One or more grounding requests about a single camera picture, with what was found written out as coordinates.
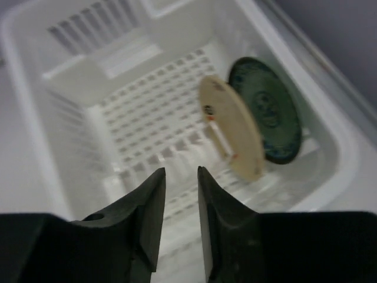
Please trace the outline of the beige plate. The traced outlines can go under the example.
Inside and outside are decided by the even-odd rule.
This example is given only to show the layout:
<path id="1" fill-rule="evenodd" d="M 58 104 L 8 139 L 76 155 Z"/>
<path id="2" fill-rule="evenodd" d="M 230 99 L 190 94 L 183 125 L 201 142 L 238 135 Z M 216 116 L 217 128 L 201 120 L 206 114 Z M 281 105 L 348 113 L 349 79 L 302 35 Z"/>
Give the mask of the beige plate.
<path id="1" fill-rule="evenodd" d="M 259 180 L 265 168 L 258 126 L 236 91 L 216 75 L 203 77 L 198 100 L 209 135 L 224 161 L 238 177 Z"/>

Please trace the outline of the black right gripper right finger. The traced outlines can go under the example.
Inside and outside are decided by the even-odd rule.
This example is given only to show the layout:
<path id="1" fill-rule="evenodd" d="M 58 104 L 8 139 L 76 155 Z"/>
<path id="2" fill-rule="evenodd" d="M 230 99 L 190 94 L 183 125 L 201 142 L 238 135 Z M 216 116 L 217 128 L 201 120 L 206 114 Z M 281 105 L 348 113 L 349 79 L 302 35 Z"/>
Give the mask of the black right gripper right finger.
<path id="1" fill-rule="evenodd" d="M 374 213 L 258 213 L 197 178 L 207 282 L 376 281 Z"/>

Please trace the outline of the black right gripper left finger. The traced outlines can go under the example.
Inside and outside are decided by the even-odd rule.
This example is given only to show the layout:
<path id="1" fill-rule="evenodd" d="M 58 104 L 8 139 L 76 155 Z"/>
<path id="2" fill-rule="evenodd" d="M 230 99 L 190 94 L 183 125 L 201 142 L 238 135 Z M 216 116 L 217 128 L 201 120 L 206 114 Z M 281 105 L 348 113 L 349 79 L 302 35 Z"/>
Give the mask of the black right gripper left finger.
<path id="1" fill-rule="evenodd" d="M 166 171 L 80 221 L 1 215 L 2 282 L 150 282 L 157 269 Z"/>

